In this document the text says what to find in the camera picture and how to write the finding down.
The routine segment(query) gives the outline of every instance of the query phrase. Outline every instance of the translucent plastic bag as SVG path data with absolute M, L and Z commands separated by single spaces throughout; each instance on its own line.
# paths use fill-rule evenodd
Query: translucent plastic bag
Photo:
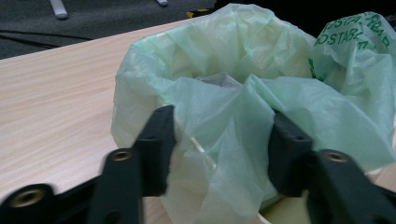
M 385 28 L 389 41 L 396 39 Z M 336 60 L 316 43 L 268 9 L 230 4 L 131 46 L 116 76 L 112 133 L 118 147 L 129 147 L 155 108 L 176 106 L 177 148 L 163 197 L 174 223 L 249 223 L 276 195 L 266 171 L 273 109 L 308 133 L 314 150 L 344 151 L 365 171 L 394 161 L 394 46 L 370 51 L 370 59 L 345 48 L 356 51 L 349 66 L 378 55 L 389 63 L 372 71 L 388 86 L 372 86 L 373 77 L 364 76 L 368 91 L 352 85 L 349 94 L 336 87 L 351 83 L 327 81 L 338 76 L 326 67 Z M 219 73 L 242 86 L 207 83 Z

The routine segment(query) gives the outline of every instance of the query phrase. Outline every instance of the brass grommet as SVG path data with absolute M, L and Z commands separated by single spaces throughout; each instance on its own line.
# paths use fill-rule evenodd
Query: brass grommet
M 331 161 L 338 161 L 338 162 L 347 162 L 348 159 L 344 155 L 336 152 L 328 152 L 326 156 Z
M 30 189 L 15 196 L 9 203 L 11 207 L 24 207 L 38 203 L 44 198 L 46 192 L 43 189 Z
M 120 151 L 113 155 L 113 161 L 126 161 L 132 157 L 132 153 L 128 151 Z

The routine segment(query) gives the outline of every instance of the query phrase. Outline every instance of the wooden table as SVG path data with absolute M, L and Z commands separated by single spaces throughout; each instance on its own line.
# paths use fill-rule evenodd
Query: wooden table
M 125 53 L 143 36 L 185 22 L 1 60 L 0 200 L 30 184 L 50 183 L 60 193 L 97 176 L 117 148 L 110 125 Z M 395 169 L 378 183 L 396 190 Z M 145 208 L 146 223 L 171 223 L 158 198 L 146 198 Z

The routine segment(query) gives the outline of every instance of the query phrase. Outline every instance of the black holder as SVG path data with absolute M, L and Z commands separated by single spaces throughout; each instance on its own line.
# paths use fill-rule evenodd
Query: black holder
M 55 195 L 47 184 L 18 189 L 0 205 L 1 224 L 140 224 L 142 197 L 161 196 L 174 137 L 174 108 L 157 109 L 130 148 L 110 152 L 101 175 Z M 396 224 L 396 194 L 370 182 L 345 153 L 313 141 L 277 113 L 268 175 L 279 194 L 301 197 L 313 224 Z
M 276 113 L 268 174 L 279 194 L 301 197 L 313 224 L 396 223 L 396 194 L 374 185 L 347 154 L 311 150 L 312 139 Z

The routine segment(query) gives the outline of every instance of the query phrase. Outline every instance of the plastic bag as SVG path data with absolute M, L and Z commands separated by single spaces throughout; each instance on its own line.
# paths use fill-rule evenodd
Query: plastic bag
M 333 52 L 319 40 L 268 9 L 230 4 L 131 46 L 116 76 L 112 134 L 118 147 L 129 147 L 155 108 L 176 106 L 177 148 L 162 197 L 173 223 L 249 223 L 276 195 L 266 171 L 273 109 L 308 133 L 314 150 L 344 151 L 365 171 L 394 161 L 394 46 L 358 51 L 348 41 L 352 47 Z M 337 54 L 348 55 L 347 67 L 332 73 L 343 64 Z M 348 82 L 353 77 L 330 82 L 359 76 L 348 68 L 370 60 L 383 70 L 366 67 L 363 89 Z M 242 86 L 205 82 L 219 73 Z

